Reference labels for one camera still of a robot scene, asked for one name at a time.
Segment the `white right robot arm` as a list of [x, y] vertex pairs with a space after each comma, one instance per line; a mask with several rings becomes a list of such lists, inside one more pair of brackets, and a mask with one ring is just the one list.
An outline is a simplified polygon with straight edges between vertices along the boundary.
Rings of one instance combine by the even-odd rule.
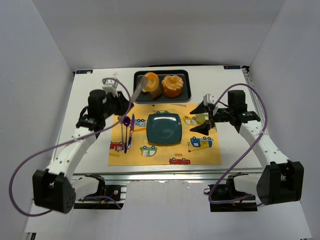
[[225, 108], [217, 107], [214, 97], [206, 94], [191, 114], [204, 114], [204, 122], [191, 131], [205, 136], [217, 123], [230, 123], [249, 144], [249, 149], [240, 158], [254, 152], [262, 167], [259, 174], [224, 173], [225, 187], [218, 190], [220, 183], [216, 182], [209, 192], [211, 204], [229, 204], [252, 196], [258, 197], [266, 206], [301, 199], [303, 165], [299, 161], [291, 161], [265, 133], [266, 127], [260, 117], [254, 111], [248, 111], [243, 90], [228, 91]]

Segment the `glazed donut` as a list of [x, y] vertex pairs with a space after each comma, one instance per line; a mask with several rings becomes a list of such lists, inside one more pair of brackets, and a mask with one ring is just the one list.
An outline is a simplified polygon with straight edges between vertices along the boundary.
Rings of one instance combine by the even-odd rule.
[[154, 72], [147, 72], [144, 75], [147, 79], [146, 87], [142, 89], [143, 92], [154, 92], [159, 86], [159, 77]]

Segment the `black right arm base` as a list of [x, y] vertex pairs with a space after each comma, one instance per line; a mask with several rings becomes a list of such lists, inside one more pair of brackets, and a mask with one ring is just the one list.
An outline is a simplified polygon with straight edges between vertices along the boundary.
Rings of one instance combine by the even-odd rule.
[[[211, 196], [212, 201], [224, 201], [233, 200], [236, 198], [244, 197], [246, 193], [237, 192], [235, 196], [232, 196], [227, 188], [226, 184], [220, 184], [213, 192]], [[257, 202], [256, 197], [251, 196], [246, 199], [231, 203], [220, 203], [220, 204], [209, 204], [211, 213], [232, 213], [232, 212], [257, 212]]]

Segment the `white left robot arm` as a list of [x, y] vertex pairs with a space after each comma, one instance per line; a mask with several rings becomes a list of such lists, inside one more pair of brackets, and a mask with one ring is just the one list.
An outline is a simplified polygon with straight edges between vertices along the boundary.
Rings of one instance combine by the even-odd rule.
[[80, 112], [73, 140], [45, 170], [36, 170], [32, 176], [33, 200], [35, 205], [67, 214], [75, 202], [85, 197], [97, 197], [105, 192], [103, 177], [87, 174], [72, 181], [73, 174], [106, 126], [112, 115], [123, 116], [133, 104], [121, 91], [116, 94], [104, 90], [92, 90], [88, 105]]

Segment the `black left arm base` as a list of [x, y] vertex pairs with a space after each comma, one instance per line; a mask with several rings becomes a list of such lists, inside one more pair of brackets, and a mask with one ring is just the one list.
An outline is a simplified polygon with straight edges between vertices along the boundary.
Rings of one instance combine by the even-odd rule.
[[108, 184], [105, 178], [89, 174], [73, 180], [77, 200], [73, 208], [81, 210], [121, 210], [126, 198], [126, 187]]

